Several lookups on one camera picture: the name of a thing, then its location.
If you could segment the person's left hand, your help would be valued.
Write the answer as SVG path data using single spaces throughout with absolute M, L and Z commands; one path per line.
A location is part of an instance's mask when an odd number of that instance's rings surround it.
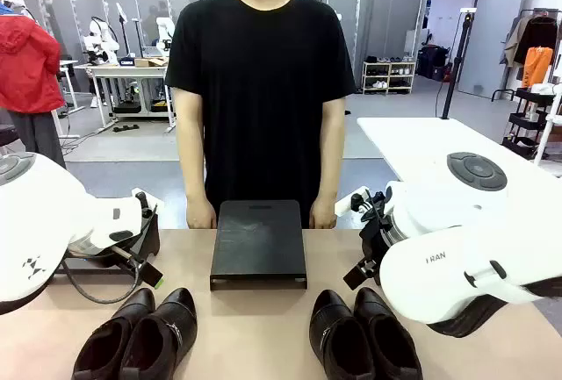
M 310 229 L 333 229 L 337 216 L 335 215 L 335 201 L 329 198 L 317 197 L 309 213 Z

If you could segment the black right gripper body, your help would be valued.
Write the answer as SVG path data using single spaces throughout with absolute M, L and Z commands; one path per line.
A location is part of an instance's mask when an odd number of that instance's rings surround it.
M 389 216 L 377 216 L 368 221 L 359 233 L 362 240 L 364 258 L 359 262 L 359 267 L 367 278 L 373 278 L 377 286 L 380 281 L 380 264 L 386 252 L 392 245 L 388 235 L 393 228 Z

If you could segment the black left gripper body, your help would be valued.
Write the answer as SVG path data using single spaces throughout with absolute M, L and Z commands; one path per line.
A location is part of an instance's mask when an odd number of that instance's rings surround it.
M 147 248 L 141 243 L 119 243 L 116 248 L 121 254 L 108 247 L 97 255 L 85 255 L 73 253 L 69 250 L 65 252 L 64 261 L 70 269 L 132 269 L 133 264 L 129 261 L 143 263 L 148 258 Z

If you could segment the person's right hand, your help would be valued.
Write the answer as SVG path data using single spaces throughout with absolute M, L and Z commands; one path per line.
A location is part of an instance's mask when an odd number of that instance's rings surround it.
M 186 221 L 190 229 L 215 229 L 217 217 L 211 203 L 205 198 L 188 198 Z

